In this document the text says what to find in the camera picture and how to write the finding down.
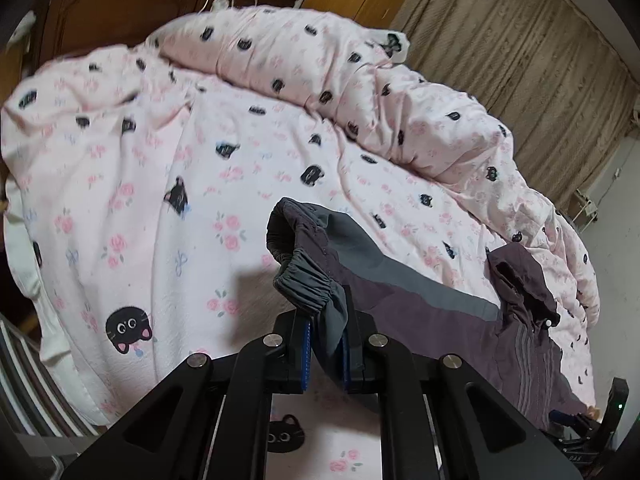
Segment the grey and purple jacket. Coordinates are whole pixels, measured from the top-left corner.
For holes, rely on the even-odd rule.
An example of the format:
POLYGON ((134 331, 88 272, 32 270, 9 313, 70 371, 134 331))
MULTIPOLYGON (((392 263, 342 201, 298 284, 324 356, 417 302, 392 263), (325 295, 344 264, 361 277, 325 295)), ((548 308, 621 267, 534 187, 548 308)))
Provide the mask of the grey and purple jacket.
POLYGON ((488 255, 491 302, 437 283, 387 257, 347 214, 282 198, 270 214, 267 248, 280 264, 274 288, 311 318, 312 348, 334 380, 352 311, 419 356, 455 353, 530 422, 551 425, 554 411, 584 414, 561 372, 550 338, 561 317, 540 264, 509 243, 488 255))

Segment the pink cat print bedsheet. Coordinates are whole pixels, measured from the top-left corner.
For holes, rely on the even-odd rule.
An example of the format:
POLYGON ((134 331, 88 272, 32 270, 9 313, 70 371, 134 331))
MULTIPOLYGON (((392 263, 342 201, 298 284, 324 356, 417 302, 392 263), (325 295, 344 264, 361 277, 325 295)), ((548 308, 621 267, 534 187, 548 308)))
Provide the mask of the pink cat print bedsheet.
POLYGON ((40 359, 79 414, 107 425, 195 352, 265 333, 288 302, 267 223, 289 197, 347 214, 388 255, 492 304, 488 229, 480 289, 424 263, 421 228, 386 205, 407 169, 366 154, 332 122, 149 48, 112 47, 24 79, 1 110, 9 166, 6 248, 35 300, 40 359))

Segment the white slatted rack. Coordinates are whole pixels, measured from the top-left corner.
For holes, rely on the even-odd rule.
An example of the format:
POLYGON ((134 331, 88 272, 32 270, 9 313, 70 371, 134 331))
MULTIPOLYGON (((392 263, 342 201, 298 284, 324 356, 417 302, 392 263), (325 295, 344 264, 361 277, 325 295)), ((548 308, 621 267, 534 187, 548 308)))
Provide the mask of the white slatted rack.
POLYGON ((37 345, 1 320, 1 477, 58 479, 100 435, 39 359, 37 345))

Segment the pink cat print quilt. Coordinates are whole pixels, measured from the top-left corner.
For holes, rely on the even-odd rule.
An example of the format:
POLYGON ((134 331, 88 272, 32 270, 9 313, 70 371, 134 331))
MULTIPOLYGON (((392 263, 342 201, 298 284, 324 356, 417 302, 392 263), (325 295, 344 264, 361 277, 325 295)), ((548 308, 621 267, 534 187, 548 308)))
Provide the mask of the pink cat print quilt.
POLYGON ((424 263, 480 289, 480 246, 459 240, 457 211, 525 248, 542 266, 561 321, 562 372, 580 400, 594 394, 587 332, 600 298, 585 245, 516 168, 510 130, 464 92, 397 62, 399 32, 332 13, 270 6, 189 14, 150 38, 173 61, 293 103, 332 122, 366 154, 407 169, 411 188, 386 205, 421 228, 424 263))

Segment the beige curtain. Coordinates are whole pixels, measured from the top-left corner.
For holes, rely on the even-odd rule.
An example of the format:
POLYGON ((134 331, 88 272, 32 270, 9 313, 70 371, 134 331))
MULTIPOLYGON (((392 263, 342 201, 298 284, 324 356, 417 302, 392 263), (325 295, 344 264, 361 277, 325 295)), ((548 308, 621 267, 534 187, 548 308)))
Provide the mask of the beige curtain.
POLYGON ((570 0, 406 0, 393 26, 413 70, 511 130, 521 174, 561 207, 630 133, 639 86, 570 0))

